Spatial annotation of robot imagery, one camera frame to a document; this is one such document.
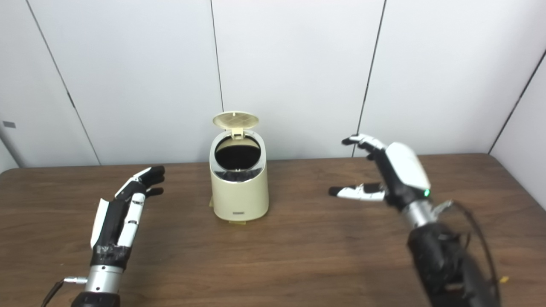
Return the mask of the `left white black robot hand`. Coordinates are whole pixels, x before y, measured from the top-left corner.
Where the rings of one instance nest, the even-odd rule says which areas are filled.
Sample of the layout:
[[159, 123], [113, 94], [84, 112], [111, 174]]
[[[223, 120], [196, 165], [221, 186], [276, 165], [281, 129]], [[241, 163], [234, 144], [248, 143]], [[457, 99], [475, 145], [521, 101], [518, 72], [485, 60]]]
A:
[[161, 195], [163, 165], [148, 167], [128, 179], [111, 201], [101, 199], [94, 219], [90, 266], [113, 266], [125, 270], [147, 198]]

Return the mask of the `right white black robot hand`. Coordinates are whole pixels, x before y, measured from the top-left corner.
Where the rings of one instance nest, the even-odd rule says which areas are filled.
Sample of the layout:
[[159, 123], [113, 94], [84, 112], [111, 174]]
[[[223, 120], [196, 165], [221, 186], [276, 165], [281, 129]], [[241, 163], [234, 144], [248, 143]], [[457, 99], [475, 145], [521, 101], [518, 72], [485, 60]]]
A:
[[360, 201], [384, 201], [403, 211], [414, 202], [430, 196], [431, 184], [417, 154], [401, 142], [384, 145], [377, 138], [355, 134], [343, 139], [343, 145], [356, 145], [367, 152], [382, 177], [380, 183], [330, 187], [329, 195]]

